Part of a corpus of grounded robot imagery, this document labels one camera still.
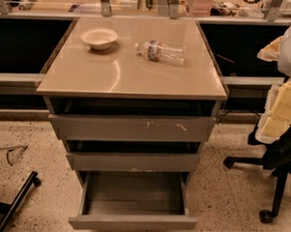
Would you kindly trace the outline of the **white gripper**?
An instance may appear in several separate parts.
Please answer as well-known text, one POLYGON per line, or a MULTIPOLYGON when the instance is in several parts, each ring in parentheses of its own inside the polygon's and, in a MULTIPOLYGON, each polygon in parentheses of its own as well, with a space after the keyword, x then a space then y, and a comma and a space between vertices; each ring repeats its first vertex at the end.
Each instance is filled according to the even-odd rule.
MULTIPOLYGON (((268 43, 259 52, 258 59, 274 62, 278 60, 282 37, 268 43)), ((265 112, 257 123, 255 138, 259 142, 271 144, 291 127, 291 77, 282 85, 273 85, 269 90, 265 112)))

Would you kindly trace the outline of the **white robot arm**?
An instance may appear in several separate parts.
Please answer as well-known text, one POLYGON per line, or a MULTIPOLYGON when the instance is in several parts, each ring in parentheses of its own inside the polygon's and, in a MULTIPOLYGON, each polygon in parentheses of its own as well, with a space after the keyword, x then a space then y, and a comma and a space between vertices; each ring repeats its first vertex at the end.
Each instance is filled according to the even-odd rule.
POLYGON ((257 57, 268 62, 276 61, 277 69, 288 77, 280 86, 272 86, 265 112, 257 123, 255 138, 271 144, 291 127, 291 26, 282 36, 263 47, 257 57))

